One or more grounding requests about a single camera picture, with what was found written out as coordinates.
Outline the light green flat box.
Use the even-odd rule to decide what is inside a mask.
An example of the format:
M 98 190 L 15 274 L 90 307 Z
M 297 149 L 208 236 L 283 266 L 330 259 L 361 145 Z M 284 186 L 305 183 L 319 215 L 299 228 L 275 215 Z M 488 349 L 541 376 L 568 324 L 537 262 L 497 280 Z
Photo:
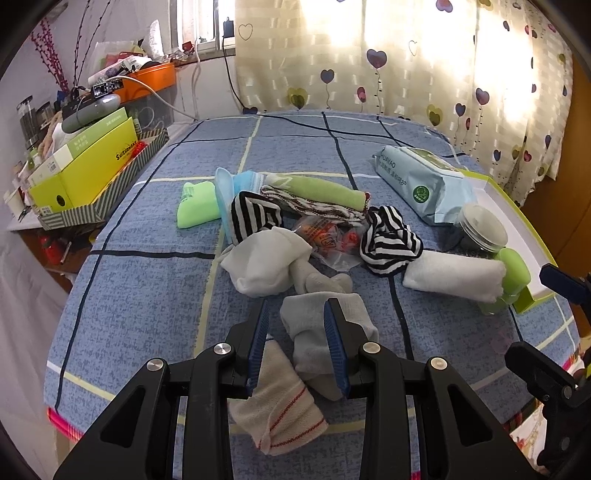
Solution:
M 121 107 L 93 125 L 77 132 L 74 137 L 59 149 L 56 149 L 34 170 L 27 179 L 28 186 L 37 186 L 48 178 L 60 173 L 74 159 L 79 157 L 110 131 L 121 125 L 127 118 L 125 108 Z

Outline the striped tray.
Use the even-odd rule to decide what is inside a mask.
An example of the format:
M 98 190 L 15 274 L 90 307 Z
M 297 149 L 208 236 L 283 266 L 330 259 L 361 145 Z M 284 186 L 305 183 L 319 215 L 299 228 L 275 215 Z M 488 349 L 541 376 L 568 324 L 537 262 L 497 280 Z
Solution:
M 98 224 L 107 220 L 121 201 L 132 182 L 139 176 L 143 168 L 169 140 L 166 128 L 154 129 L 140 135 L 146 146 L 131 159 L 105 186 L 90 204 L 66 209 L 61 212 L 37 215 L 44 230 L 55 230 L 87 224 Z

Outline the grey sock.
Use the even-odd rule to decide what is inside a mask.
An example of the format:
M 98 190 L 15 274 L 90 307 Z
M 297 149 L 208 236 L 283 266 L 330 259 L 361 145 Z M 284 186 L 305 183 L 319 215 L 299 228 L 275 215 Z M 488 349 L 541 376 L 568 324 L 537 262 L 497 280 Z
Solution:
M 335 382 L 332 359 L 325 336 L 324 307 L 337 298 L 346 321 L 360 325 L 370 341 L 379 340 L 379 331 L 370 320 L 363 299 L 356 293 L 315 292 L 288 296 L 280 307 L 280 319 L 294 342 L 294 370 L 304 383 L 329 401 L 342 398 Z

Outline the green rolled towel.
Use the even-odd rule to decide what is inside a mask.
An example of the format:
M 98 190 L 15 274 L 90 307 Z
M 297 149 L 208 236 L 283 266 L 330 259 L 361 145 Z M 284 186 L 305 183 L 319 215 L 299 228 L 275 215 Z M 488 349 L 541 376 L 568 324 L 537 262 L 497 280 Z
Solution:
M 329 180 L 300 175 L 269 174 L 264 185 L 283 193 L 307 200 L 339 205 L 363 212 L 369 204 L 370 194 Z

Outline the yellow green cardboard box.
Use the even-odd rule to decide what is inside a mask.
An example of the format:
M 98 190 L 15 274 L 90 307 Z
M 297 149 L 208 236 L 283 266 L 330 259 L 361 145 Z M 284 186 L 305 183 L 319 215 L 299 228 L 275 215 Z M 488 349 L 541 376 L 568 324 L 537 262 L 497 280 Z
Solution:
M 132 118 L 93 143 L 63 170 L 29 189 L 41 215 L 90 204 L 131 160 L 137 144 Z

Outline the clear snack bag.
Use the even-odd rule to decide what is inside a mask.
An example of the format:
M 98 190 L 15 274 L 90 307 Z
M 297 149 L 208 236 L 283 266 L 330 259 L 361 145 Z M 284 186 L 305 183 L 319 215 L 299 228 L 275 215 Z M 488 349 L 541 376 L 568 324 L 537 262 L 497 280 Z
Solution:
M 324 217 L 302 217 L 294 232 L 312 247 L 312 255 L 336 272 L 348 272 L 362 264 L 360 245 L 368 225 L 335 223 Z

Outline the cream sock with red stripes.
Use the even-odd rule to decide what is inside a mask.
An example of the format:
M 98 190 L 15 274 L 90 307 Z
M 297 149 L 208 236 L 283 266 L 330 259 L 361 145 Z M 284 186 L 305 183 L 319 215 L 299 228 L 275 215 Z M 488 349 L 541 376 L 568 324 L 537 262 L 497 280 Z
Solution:
M 230 400 L 229 414 L 267 456 L 307 445 L 329 424 L 287 355 L 273 337 L 266 338 L 259 381 L 246 400 Z

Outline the brown striped cloth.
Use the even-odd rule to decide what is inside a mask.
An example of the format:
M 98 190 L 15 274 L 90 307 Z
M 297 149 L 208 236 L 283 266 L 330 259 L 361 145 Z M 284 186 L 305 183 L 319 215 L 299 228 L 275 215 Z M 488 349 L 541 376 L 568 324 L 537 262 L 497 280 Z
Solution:
M 362 224 L 366 214 L 338 204 L 325 203 L 298 197 L 286 191 L 264 185 L 260 193 L 281 208 L 293 211 L 301 216 L 318 216 L 336 224 Z

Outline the black white striped sock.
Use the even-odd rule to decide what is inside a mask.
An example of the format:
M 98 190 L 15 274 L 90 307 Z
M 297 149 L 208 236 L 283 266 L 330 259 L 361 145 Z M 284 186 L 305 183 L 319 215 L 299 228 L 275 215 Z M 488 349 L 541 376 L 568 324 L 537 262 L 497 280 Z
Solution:
M 229 207 L 232 243 L 238 245 L 252 234 L 283 227 L 280 206 L 263 195 L 240 191 Z
M 389 276 L 421 257 L 423 240 L 404 222 L 394 206 L 370 207 L 368 228 L 360 241 L 360 256 L 370 272 Z

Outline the wet wipes pack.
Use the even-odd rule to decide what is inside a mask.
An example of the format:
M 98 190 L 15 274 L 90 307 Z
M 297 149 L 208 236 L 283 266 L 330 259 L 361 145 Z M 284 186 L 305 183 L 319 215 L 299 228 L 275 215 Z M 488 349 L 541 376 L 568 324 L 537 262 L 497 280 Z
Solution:
M 477 202 L 462 171 L 428 150 L 388 145 L 373 156 L 372 164 L 429 225 L 454 224 L 465 205 Z

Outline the blue face mask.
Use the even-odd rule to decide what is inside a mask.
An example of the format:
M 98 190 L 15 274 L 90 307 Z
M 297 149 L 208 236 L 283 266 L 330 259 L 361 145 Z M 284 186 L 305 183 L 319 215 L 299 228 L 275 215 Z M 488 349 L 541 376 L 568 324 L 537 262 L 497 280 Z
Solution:
M 229 209 L 235 196 L 242 191 L 249 191 L 259 194 L 263 186 L 263 173 L 252 170 L 232 175 L 228 170 L 218 167 L 214 174 L 214 192 L 215 198 L 221 215 L 221 224 L 224 231 L 225 240 L 228 244 L 232 243 Z

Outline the red branch decoration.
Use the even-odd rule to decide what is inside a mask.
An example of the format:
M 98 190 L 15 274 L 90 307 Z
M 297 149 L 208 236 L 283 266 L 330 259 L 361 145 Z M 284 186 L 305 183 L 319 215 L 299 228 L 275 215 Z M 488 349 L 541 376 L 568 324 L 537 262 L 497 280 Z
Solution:
M 35 27 L 30 34 L 30 40 L 42 64 L 58 86 L 58 90 L 68 93 L 70 87 L 64 74 L 59 55 L 55 49 L 53 34 L 47 19 L 41 20 Z

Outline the wooden wardrobe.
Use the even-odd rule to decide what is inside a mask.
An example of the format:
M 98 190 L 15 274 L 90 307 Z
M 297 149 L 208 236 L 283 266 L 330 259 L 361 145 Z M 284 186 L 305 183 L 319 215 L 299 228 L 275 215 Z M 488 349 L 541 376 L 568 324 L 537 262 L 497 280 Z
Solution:
M 590 80 L 578 62 L 559 174 L 538 184 L 523 212 L 563 271 L 590 272 Z

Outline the grey speaker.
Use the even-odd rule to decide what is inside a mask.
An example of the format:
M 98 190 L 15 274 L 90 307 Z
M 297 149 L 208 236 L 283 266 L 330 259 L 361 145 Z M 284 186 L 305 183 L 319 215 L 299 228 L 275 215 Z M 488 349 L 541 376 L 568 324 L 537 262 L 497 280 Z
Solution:
M 120 97 L 117 94 L 103 96 L 85 107 L 77 107 L 71 115 L 63 119 L 61 129 L 66 134 L 73 134 L 113 113 L 119 106 Z

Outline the green microfibre cloth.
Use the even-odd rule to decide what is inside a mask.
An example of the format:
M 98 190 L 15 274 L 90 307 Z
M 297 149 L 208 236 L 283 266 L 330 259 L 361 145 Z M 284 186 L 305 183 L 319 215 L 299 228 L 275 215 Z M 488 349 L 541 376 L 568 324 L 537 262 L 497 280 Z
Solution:
M 188 229 L 220 217 L 215 187 L 211 181 L 197 184 L 187 182 L 183 185 L 177 208 L 176 224 L 179 229 Z

